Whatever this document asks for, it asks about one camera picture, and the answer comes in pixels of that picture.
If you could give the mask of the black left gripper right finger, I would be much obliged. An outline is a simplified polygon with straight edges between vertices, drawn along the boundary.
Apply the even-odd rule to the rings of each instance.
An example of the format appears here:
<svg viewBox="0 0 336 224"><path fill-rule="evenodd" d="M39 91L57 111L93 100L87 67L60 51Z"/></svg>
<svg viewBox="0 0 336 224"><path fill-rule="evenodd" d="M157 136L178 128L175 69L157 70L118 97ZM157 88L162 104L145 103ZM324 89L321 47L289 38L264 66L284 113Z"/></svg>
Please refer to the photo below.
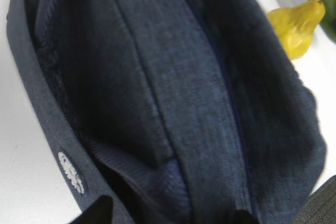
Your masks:
<svg viewBox="0 0 336 224"><path fill-rule="evenodd" d="M233 224L249 224L252 222L253 222L252 215L245 210L236 210L232 218Z"/></svg>

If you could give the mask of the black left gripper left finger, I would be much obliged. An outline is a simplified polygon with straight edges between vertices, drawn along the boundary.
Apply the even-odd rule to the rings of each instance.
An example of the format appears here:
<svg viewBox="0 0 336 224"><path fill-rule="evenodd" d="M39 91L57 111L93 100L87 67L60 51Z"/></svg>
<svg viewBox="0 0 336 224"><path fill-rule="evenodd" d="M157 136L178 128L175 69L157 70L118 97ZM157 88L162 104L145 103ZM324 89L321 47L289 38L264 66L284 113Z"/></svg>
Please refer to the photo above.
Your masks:
<svg viewBox="0 0 336 224"><path fill-rule="evenodd" d="M114 198L100 196L86 210L70 222L70 224L111 224L121 223L118 204Z"/></svg>

